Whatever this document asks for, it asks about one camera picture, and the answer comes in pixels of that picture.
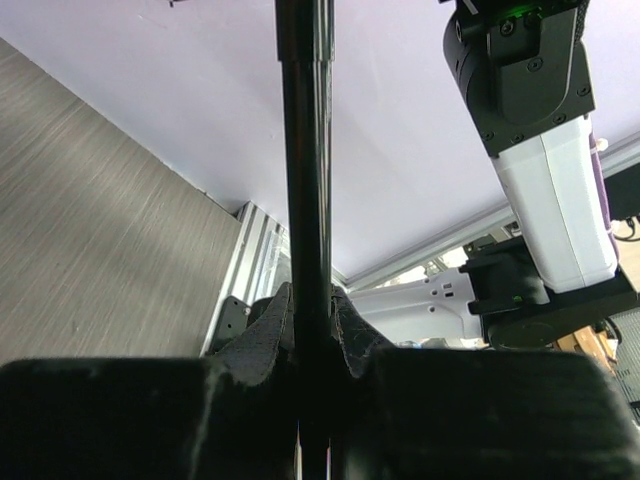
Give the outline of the pink folding umbrella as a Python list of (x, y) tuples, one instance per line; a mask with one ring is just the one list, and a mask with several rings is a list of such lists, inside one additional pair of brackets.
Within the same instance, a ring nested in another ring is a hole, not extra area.
[(281, 63), (302, 476), (327, 476), (334, 4), (275, 4)]

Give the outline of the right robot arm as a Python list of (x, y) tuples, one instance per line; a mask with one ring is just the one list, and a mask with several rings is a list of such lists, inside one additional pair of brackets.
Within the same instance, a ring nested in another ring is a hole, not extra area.
[(443, 49), (520, 227), (465, 264), (360, 291), (395, 343), (482, 339), (543, 349), (630, 308), (593, 136), (584, 1), (460, 1)]

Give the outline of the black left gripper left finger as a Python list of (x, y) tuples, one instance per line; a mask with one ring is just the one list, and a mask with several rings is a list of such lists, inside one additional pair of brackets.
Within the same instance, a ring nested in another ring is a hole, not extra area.
[(5, 479), (290, 479), (292, 289), (212, 356), (1, 369)]

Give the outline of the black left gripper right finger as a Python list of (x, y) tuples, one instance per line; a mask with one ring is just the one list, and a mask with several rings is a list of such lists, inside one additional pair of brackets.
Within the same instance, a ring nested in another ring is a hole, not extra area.
[(333, 478), (638, 477), (638, 431), (589, 357), (396, 347), (341, 292), (332, 314), (349, 370)]

